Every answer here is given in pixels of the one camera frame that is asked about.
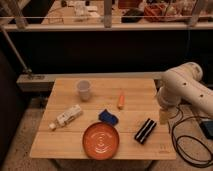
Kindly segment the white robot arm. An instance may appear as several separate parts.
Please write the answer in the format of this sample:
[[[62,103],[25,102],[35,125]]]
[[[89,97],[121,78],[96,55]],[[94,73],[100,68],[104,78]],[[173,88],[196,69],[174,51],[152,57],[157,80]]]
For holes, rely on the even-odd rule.
[[[213,90],[200,83],[203,70],[195,62],[187,62],[162,73],[162,86],[157,92],[160,105],[159,122],[168,121],[169,109],[182,99],[213,117]]]

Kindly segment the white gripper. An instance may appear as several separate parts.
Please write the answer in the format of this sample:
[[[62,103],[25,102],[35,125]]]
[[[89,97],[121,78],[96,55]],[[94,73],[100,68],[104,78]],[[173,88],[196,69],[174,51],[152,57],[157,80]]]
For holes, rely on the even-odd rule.
[[[161,125],[164,125],[168,122],[168,118],[169,118],[168,111],[164,109],[172,108],[173,105],[167,102],[161,95],[157,96],[157,101],[160,107],[163,108],[159,110],[159,122]]]

